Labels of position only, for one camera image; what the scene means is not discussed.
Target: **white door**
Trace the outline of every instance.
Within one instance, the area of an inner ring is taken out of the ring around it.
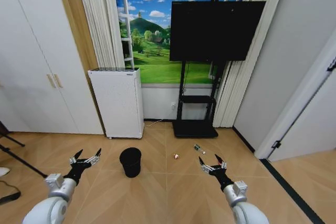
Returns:
[[[79,133],[103,134],[62,0],[19,0]]]
[[[313,97],[270,161],[327,151],[336,148],[336,71]]]
[[[7,120],[3,111],[0,118],[15,131],[77,133],[19,1],[0,0],[0,6],[2,97],[20,123]]]

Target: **green hill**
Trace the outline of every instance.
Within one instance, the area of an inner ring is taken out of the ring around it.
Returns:
[[[149,22],[148,20],[144,18],[136,18],[130,22],[130,25],[131,25],[131,31],[133,31],[136,28],[139,30],[141,35],[143,35],[146,30],[151,31],[152,33],[154,33],[155,31],[159,31],[164,36],[166,36],[167,34],[167,31],[163,29],[161,26],[155,23]]]

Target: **white wardrobe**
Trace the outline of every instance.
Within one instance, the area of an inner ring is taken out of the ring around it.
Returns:
[[[61,0],[0,0],[0,121],[103,134]]]

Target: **black tv screen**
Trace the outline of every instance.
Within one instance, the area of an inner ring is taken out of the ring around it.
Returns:
[[[172,2],[170,60],[245,60],[265,1]]]

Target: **window mural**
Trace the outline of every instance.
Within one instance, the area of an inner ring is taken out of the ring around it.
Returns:
[[[122,17],[127,4],[129,11],[130,33],[132,37],[132,52],[135,67],[141,69],[142,83],[179,83],[181,63],[169,61],[170,53],[170,20],[172,1],[210,1],[210,0],[117,0],[119,25],[123,40],[125,58],[130,56],[126,41],[128,37],[128,22]],[[190,36],[195,31],[185,31]],[[219,54],[225,53],[225,47]],[[187,83],[211,83],[210,64],[191,62],[189,65]]]

